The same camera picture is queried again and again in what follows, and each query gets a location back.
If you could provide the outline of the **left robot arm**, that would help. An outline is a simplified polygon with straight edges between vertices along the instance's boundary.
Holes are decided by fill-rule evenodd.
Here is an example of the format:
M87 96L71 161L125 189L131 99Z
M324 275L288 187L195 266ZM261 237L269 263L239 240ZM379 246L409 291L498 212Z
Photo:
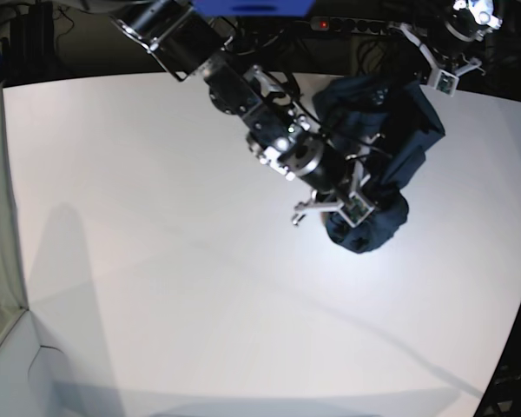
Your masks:
M474 70L485 73L482 60L465 52L501 28L503 11L500 1L449 1L432 13L425 30L406 22L391 22L388 28L402 34L427 61L426 85L451 96L462 76Z

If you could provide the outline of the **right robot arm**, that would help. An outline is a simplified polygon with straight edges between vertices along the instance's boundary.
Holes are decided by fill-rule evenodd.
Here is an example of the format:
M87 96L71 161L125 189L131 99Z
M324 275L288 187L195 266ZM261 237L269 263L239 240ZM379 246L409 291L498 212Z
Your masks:
M313 130L315 118L301 103L294 79L282 83L257 64L245 65L230 49L233 38L217 32L193 4L131 5L117 11L113 23L177 81L200 77L213 105L247 127L248 148L260 164L310 187L308 199L293 209L293 225L306 215L334 214L355 228L375 210L362 191L370 177L363 160L371 140L341 155L326 127Z

